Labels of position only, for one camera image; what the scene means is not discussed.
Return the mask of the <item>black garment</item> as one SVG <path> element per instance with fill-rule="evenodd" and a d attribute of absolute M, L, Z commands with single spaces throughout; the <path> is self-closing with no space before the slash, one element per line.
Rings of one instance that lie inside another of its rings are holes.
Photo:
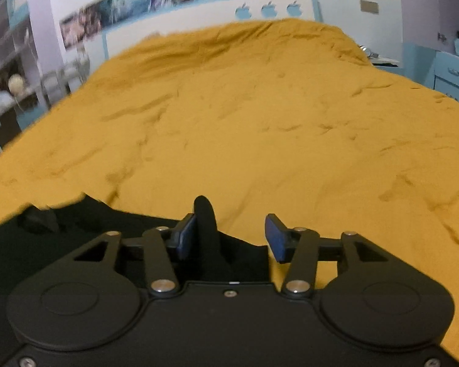
<path fill-rule="evenodd" d="M 268 282 L 268 249 L 220 232 L 211 203 L 204 196 L 194 201 L 195 222 L 186 255 L 168 249 L 180 283 Z M 85 195 L 72 204 L 49 209 L 33 205 L 0 224 L 0 365 L 19 347 L 6 318 L 6 301 L 23 280 L 45 269 L 85 244 L 85 262 L 99 262 L 107 244 L 99 237 L 109 231 L 137 239 L 148 229 L 173 228 L 176 220 L 137 215 L 113 209 Z"/>

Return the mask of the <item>blue white dresser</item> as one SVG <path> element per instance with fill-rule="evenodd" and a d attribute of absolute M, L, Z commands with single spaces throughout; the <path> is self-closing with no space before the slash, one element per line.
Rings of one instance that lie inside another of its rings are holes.
<path fill-rule="evenodd" d="M 459 56 L 403 44 L 404 76 L 459 102 Z"/>

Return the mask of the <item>purple shelf unit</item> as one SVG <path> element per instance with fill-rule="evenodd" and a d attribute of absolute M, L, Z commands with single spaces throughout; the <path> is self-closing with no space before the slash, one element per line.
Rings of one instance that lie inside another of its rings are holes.
<path fill-rule="evenodd" d="M 89 76 L 83 46 L 61 63 L 31 13 L 36 0 L 0 0 L 0 152 Z M 46 0 L 39 0 L 41 8 Z"/>

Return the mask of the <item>white blue headboard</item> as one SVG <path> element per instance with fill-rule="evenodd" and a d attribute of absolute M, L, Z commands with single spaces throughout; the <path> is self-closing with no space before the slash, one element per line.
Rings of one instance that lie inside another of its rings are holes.
<path fill-rule="evenodd" d="M 148 13 L 102 34 L 107 60 L 154 33 L 191 32 L 231 22 L 297 18 L 321 22 L 318 0 L 198 0 Z"/>

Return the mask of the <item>wall photo posters strip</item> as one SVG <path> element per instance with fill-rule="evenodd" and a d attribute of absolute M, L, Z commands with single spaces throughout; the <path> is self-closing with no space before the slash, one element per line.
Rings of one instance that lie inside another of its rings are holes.
<path fill-rule="evenodd" d="M 65 49 L 127 20 L 197 0 L 95 0 L 59 22 Z"/>

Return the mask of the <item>wall light switch plate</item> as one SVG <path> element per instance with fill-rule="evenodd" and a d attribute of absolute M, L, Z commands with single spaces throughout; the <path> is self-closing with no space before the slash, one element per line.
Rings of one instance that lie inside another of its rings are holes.
<path fill-rule="evenodd" d="M 379 3 L 370 0 L 360 0 L 360 10 L 363 13 L 378 15 L 380 13 Z"/>

